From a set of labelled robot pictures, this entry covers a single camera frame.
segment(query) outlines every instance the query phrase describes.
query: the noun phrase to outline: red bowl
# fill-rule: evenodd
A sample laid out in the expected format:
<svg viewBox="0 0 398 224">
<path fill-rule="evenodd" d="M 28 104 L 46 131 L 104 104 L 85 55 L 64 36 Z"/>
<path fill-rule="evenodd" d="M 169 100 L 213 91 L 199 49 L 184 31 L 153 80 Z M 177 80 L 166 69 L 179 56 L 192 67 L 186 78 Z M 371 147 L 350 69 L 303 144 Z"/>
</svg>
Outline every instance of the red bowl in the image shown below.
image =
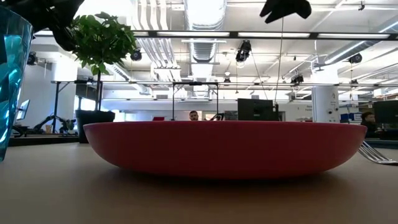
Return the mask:
<svg viewBox="0 0 398 224">
<path fill-rule="evenodd" d="M 350 159 L 366 127 L 268 121 L 87 124 L 104 160 L 138 172 L 211 179 L 268 179 L 323 172 Z"/>
</svg>

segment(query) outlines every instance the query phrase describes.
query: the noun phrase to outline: person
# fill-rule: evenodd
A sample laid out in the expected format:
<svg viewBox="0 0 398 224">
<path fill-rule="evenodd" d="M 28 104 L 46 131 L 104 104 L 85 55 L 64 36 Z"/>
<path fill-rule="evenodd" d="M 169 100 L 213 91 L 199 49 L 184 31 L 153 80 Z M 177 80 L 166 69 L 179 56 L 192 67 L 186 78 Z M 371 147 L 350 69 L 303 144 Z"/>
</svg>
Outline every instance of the person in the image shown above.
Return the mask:
<svg viewBox="0 0 398 224">
<path fill-rule="evenodd" d="M 372 112 L 365 112 L 361 115 L 362 122 L 361 125 L 366 126 L 368 130 L 366 131 L 367 138 L 377 137 L 377 127 L 376 120 L 374 119 L 374 114 Z"/>
<path fill-rule="evenodd" d="M 189 119 L 191 121 L 198 121 L 199 120 L 199 115 L 197 111 L 191 111 L 189 112 Z"/>
</svg>

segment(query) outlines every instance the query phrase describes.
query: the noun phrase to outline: black monitor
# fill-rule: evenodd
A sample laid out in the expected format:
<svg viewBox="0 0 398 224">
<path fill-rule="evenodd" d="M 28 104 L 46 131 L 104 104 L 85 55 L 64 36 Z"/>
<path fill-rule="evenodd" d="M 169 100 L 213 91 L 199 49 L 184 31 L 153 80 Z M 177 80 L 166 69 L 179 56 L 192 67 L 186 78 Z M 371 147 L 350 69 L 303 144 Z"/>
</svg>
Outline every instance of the black monitor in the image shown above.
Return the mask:
<svg viewBox="0 0 398 224">
<path fill-rule="evenodd" d="M 272 100 L 238 99 L 238 120 L 278 121 Z"/>
<path fill-rule="evenodd" d="M 27 111 L 27 108 L 29 107 L 29 102 L 30 102 L 30 100 L 26 100 L 21 103 L 21 107 L 18 108 L 17 121 L 25 119 L 26 111 Z"/>
<path fill-rule="evenodd" d="M 374 102 L 373 109 L 376 123 L 398 123 L 398 100 Z"/>
</svg>

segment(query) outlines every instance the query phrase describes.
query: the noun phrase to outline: wire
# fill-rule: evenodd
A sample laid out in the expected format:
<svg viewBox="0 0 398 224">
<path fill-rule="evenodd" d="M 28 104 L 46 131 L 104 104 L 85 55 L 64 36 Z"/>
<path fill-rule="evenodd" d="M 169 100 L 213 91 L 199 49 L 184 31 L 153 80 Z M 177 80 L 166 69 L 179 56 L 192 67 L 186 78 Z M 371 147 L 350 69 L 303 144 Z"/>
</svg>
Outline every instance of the wire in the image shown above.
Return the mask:
<svg viewBox="0 0 398 224">
<path fill-rule="evenodd" d="M 260 79 L 260 83 L 261 83 L 262 90 L 264 91 L 264 94 L 265 94 L 265 96 L 266 96 L 266 99 L 268 100 L 268 96 L 267 96 L 267 93 L 266 93 L 266 89 L 264 88 L 264 85 L 262 84 L 262 80 L 261 80 L 261 76 L 260 76 L 260 73 L 259 73 L 259 69 L 257 68 L 256 60 L 254 59 L 254 53 L 253 53 L 253 51 L 251 51 L 251 56 L 253 57 L 254 66 L 256 67 L 257 76 L 258 76 L 259 79 Z"/>
<path fill-rule="evenodd" d="M 282 63 L 282 44 L 284 43 L 284 18 L 282 17 L 282 35 L 280 36 L 280 50 L 279 50 L 279 67 L 278 67 L 278 79 L 276 81 L 276 90 L 275 90 L 275 103 L 276 103 L 276 96 L 278 93 L 278 84 L 279 84 L 279 77 L 280 77 L 280 65 Z"/>
</svg>

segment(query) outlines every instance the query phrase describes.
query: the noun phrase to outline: stem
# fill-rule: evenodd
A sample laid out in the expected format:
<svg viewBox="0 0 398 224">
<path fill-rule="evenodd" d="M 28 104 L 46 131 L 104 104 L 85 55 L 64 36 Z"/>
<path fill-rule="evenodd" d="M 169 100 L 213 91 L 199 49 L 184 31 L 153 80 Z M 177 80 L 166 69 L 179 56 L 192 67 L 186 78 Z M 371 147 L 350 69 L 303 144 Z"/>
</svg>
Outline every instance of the stem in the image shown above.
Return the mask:
<svg viewBox="0 0 398 224">
<path fill-rule="evenodd" d="M 97 89 L 96 89 L 96 98 L 95 98 L 95 111 L 101 110 L 101 108 L 98 108 L 98 102 L 101 100 L 101 99 L 100 99 L 100 86 L 101 86 L 101 71 L 98 72 L 98 77 L 97 77 Z"/>
</svg>

